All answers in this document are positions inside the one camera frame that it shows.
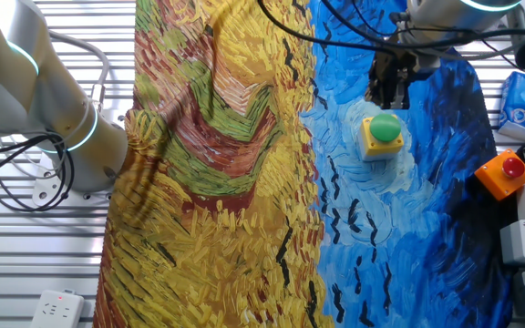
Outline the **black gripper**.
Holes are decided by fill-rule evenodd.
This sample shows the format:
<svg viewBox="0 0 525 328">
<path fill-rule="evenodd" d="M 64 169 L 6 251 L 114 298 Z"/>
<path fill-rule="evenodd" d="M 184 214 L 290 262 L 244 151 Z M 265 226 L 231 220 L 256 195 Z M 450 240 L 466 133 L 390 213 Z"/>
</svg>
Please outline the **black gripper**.
<svg viewBox="0 0 525 328">
<path fill-rule="evenodd" d="M 416 50 L 378 52 L 369 70 L 365 100 L 384 109 L 409 109 L 409 84 L 428 79 L 439 67 L 438 56 Z M 399 78 L 407 83 L 397 82 Z"/>
</svg>

